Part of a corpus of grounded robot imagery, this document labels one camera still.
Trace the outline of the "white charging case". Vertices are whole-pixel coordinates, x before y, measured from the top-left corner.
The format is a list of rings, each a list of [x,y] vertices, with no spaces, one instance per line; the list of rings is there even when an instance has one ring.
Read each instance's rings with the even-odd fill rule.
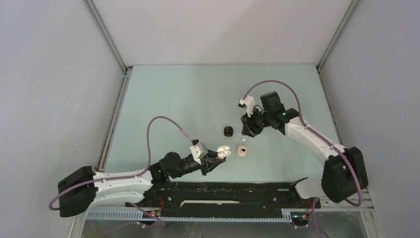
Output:
[[[227,145],[218,147],[216,152],[219,159],[227,159],[231,156],[230,146]]]

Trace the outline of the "pink charging case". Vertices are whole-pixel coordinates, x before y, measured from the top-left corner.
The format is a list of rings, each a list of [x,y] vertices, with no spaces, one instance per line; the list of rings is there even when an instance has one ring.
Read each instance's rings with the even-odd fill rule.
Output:
[[[237,147],[237,155],[240,157],[245,157],[247,155],[247,147],[245,145],[239,145]]]

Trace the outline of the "black gold-trimmed charging case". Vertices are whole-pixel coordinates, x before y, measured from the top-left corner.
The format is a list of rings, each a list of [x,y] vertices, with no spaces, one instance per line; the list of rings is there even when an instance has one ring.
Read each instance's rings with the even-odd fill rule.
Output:
[[[231,126],[224,127],[224,129],[223,129],[224,136],[232,137],[233,133],[234,133],[233,127],[231,127]]]

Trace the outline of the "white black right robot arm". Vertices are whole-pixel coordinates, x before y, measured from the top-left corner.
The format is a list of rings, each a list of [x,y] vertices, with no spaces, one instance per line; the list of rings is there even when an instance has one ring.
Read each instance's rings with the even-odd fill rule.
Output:
[[[294,182],[288,193],[288,201],[294,207],[303,206],[309,198],[321,196],[339,203],[350,202],[356,194],[362,203],[362,190],[368,186],[363,154],[357,147],[347,148],[328,139],[310,126],[296,109],[285,109],[276,92],[260,97],[262,109],[258,110],[255,100],[247,95],[238,106],[246,110],[241,116],[242,135],[256,137],[264,128],[272,128],[296,140],[307,148],[323,167],[320,179],[303,178]]]

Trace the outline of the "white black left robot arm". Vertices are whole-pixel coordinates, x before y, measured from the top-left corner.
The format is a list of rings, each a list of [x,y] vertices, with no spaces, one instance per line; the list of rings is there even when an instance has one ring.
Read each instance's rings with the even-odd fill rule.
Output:
[[[152,206],[157,199],[156,190],[170,182],[195,171],[207,175],[231,155],[229,146],[220,146],[216,151],[191,147],[191,154],[181,158],[176,152],[167,153],[158,162],[140,171],[123,173],[94,172],[83,166],[58,184],[59,215],[73,217],[96,206],[121,203],[142,203]]]

